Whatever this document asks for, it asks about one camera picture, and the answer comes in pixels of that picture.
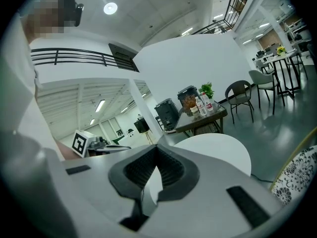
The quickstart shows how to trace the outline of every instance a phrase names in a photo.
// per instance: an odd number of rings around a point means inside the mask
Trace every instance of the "ceiling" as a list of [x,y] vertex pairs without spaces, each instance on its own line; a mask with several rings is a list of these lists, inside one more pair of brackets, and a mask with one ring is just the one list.
[[[151,93],[146,83],[136,83],[141,94]],[[100,100],[105,100],[95,112]],[[39,108],[49,125],[52,135],[62,139],[77,129],[87,129],[121,113],[135,103],[127,85],[122,83],[80,83],[40,90]]]
[[[76,0],[84,4],[77,29],[92,32],[129,46],[140,47],[193,31],[209,24],[214,16],[225,14],[229,0]],[[115,2],[118,10],[106,15],[103,7]]]
[[[281,19],[285,19],[294,13],[294,9],[290,9],[287,5],[291,5],[289,0],[264,0],[262,2],[262,7],[264,7],[268,12],[270,12],[276,20],[281,22]],[[265,34],[272,29],[269,25],[267,27],[259,28],[260,25],[268,23],[268,20],[263,16],[263,14],[257,10],[253,16],[244,25],[244,28],[239,31],[239,38],[241,41],[246,41],[252,39],[260,34]]]

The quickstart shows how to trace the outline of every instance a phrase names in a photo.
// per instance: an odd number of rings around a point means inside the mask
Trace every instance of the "gray floor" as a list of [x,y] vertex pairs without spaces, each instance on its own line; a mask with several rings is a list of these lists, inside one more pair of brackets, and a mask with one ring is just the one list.
[[[238,113],[233,115],[235,124],[232,123],[230,105],[223,103],[228,110],[224,118],[224,133],[230,135],[244,144],[247,148],[251,163],[252,173],[261,179],[274,180],[281,167],[290,154],[304,137],[317,126],[317,74],[313,65],[305,65],[308,74],[301,69],[302,90],[295,92],[295,99],[284,96],[285,107],[282,98],[276,97],[275,114],[273,110],[273,92],[268,91],[271,102],[260,90],[261,109],[258,105],[258,93],[256,87],[252,89],[251,103],[254,110],[254,123],[252,123],[248,106],[240,105]],[[281,70],[278,68],[278,77],[283,86]],[[165,140],[170,145],[186,139],[183,134],[170,134]]]

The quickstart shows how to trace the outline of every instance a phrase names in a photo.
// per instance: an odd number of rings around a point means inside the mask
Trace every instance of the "staircase railing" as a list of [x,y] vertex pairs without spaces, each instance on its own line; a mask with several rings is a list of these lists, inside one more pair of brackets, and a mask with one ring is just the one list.
[[192,34],[219,34],[229,31],[237,22],[247,0],[229,0],[224,19],[203,27]]
[[69,48],[44,48],[33,49],[31,58],[35,66],[42,64],[54,64],[65,62],[94,63],[103,66],[115,66],[120,69],[139,72],[132,58],[121,58],[90,50]]

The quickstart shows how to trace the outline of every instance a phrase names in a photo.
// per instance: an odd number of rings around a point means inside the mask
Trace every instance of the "patterned cushion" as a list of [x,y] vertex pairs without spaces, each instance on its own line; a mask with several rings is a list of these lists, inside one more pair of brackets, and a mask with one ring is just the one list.
[[298,155],[286,166],[272,188],[272,193],[287,205],[305,193],[317,169],[317,145]]

